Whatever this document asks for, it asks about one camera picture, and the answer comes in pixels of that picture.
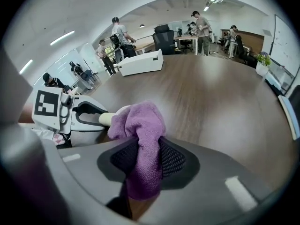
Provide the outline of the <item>black mesh office chair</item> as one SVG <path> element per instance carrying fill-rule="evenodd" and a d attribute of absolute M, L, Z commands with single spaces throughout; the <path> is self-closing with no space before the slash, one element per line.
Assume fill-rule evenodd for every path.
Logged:
<path fill-rule="evenodd" d="M 238 57 L 239 59 L 244 61 L 244 64 L 252 67 L 252 68 L 256 68 L 257 66 L 257 59 L 252 56 L 252 55 L 248 55 L 246 53 L 246 51 L 244 50 L 243 44 L 242 44 L 242 39 L 240 35 L 236 35 L 235 37 L 236 43 L 237 43 L 237 53 L 238 53 Z"/>
<path fill-rule="evenodd" d="M 289 101 L 294 109 L 300 107 L 300 84 L 297 85 L 289 97 Z"/>
<path fill-rule="evenodd" d="M 152 37 L 156 51 L 160 49 L 163 55 L 175 54 L 174 31 L 167 24 L 155 27 Z"/>

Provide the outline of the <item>whiteboard on black stand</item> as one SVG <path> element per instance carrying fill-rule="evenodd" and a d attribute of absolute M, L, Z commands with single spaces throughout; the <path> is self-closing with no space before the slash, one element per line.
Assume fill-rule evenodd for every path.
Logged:
<path fill-rule="evenodd" d="M 283 68 L 286 75 L 282 82 L 287 84 L 285 95 L 289 96 L 297 86 L 300 72 L 300 41 L 292 27 L 275 15 L 275 29 L 270 50 L 271 59 Z"/>

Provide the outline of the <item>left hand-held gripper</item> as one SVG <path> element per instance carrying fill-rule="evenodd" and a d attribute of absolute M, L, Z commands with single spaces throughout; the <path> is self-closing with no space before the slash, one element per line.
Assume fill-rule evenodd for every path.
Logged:
<path fill-rule="evenodd" d="M 39 126 L 58 134 L 103 131 L 100 123 L 76 120 L 77 114 L 103 114 L 108 111 L 89 96 L 64 93 L 62 88 L 44 87 L 36 91 L 32 120 Z"/>

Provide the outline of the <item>light blue notebook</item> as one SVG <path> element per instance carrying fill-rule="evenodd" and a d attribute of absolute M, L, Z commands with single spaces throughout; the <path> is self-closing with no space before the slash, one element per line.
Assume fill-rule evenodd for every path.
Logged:
<path fill-rule="evenodd" d="M 296 117 L 296 113 L 290 103 L 289 99 L 285 96 L 279 95 L 278 100 L 283 108 L 283 111 L 286 115 L 288 124 L 290 126 L 291 134 L 293 140 L 297 140 L 300 138 L 300 125 Z"/>

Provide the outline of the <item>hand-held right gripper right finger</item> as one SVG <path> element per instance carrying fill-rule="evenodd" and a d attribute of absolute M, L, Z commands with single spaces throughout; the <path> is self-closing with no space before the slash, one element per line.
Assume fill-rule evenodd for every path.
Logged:
<path fill-rule="evenodd" d="M 164 178 L 159 195 L 133 202 L 138 222 L 227 222 L 255 208 L 271 192 L 230 156 L 161 139 Z"/>

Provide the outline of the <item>purple cleaning cloth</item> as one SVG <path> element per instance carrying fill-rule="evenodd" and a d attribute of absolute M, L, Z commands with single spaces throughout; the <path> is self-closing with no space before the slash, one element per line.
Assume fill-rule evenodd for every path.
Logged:
<path fill-rule="evenodd" d="M 109 138 L 139 139 L 136 164 L 126 178 L 128 196 L 132 199 L 147 200 L 160 193 L 162 166 L 158 141 L 164 135 L 164 119 L 150 101 L 125 106 L 112 117 Z"/>

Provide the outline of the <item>grey oval hard-shell case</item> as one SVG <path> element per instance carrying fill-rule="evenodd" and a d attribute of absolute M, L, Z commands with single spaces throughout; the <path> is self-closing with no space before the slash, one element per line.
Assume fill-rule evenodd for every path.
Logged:
<path fill-rule="evenodd" d="M 114 55 L 115 55 L 115 59 L 116 59 L 117 64 L 120 63 L 125 58 L 124 52 L 121 48 L 117 48 L 114 51 Z"/>

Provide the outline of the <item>pink checkered cloth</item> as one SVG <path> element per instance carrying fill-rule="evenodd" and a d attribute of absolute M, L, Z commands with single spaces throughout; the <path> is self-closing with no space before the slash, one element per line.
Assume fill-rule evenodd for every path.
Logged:
<path fill-rule="evenodd" d="M 63 136 L 60 134 L 54 134 L 52 141 L 55 143 L 56 146 L 63 145 L 65 143 Z"/>

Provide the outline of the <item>purple flowers in white pot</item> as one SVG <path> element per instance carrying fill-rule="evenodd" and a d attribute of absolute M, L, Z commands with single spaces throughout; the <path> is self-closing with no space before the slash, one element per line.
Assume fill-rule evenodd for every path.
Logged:
<path fill-rule="evenodd" d="M 260 52 L 259 54 L 255 55 L 254 58 L 257 60 L 256 65 L 256 73 L 261 77 L 266 76 L 269 70 L 269 66 L 271 64 L 270 55 L 266 52 Z"/>

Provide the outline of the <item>ceiling strip light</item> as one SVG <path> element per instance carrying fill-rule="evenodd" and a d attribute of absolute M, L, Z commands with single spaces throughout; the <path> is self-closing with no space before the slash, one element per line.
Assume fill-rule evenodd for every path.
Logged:
<path fill-rule="evenodd" d="M 59 41 L 61 41 L 61 40 L 65 39 L 65 38 L 67 38 L 68 36 L 71 36 L 72 34 L 74 34 L 74 32 L 75 32 L 75 30 L 72 30 L 72 31 L 70 31 L 70 32 L 68 32 L 68 33 L 66 33 L 66 34 L 64 34 L 64 35 L 62 35 L 62 36 L 60 36 L 59 38 L 57 38 L 57 39 L 55 39 L 54 41 L 52 41 L 52 42 L 50 43 L 50 46 L 53 46 L 54 44 L 58 43 Z"/>
<path fill-rule="evenodd" d="M 24 65 L 24 67 L 20 70 L 19 74 L 22 74 L 32 62 L 33 62 L 33 60 L 30 59 L 30 60 Z"/>

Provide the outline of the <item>wooden desk with white legs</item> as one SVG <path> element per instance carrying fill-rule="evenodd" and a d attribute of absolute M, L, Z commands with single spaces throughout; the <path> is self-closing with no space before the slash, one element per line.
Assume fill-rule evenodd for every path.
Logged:
<path fill-rule="evenodd" d="M 195 55 L 198 55 L 198 37 L 197 36 L 182 36 L 182 37 L 175 37 L 175 41 L 183 41 L 183 40 L 192 40 L 192 44 L 194 46 L 193 51 Z"/>
<path fill-rule="evenodd" d="M 153 39 L 148 41 L 143 41 L 135 44 L 135 53 L 141 55 L 144 53 L 149 53 L 155 50 L 155 44 Z"/>

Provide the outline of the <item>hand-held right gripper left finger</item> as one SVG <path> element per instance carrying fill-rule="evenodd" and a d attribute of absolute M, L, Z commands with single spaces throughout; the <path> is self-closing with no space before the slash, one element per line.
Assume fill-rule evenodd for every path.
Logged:
<path fill-rule="evenodd" d="M 79 185 L 103 204 L 118 197 L 136 164 L 138 139 L 59 150 L 59 155 Z"/>

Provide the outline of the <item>flat white box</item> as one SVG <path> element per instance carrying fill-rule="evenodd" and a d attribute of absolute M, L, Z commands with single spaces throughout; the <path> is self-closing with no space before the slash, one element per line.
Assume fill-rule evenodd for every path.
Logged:
<path fill-rule="evenodd" d="M 163 66 L 161 49 L 144 53 L 131 58 L 125 58 L 118 64 L 122 76 L 135 75 L 153 71 L 160 71 Z"/>

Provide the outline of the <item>white crumpled wrapper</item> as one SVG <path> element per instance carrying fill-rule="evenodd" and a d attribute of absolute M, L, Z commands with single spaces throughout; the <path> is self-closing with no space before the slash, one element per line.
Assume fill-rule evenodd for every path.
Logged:
<path fill-rule="evenodd" d="M 272 75 L 272 73 L 268 72 L 265 76 L 265 81 L 268 81 L 270 85 L 273 85 L 278 90 L 281 90 L 281 84 L 277 81 L 277 79 Z"/>

